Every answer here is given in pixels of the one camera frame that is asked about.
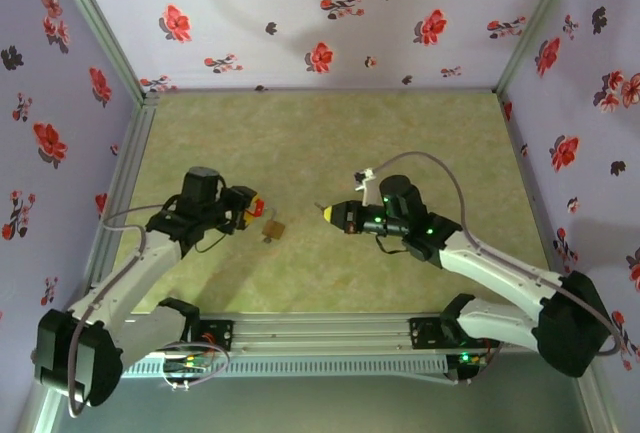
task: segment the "lavender wall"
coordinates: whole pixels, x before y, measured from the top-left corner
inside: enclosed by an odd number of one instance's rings
[[[3,0],[0,17],[0,431],[9,432],[31,385],[38,321],[81,285],[134,103],[73,0]]]
[[[558,0],[504,98],[558,266],[594,280],[625,338],[603,362],[623,431],[640,425],[637,13],[635,0]]]

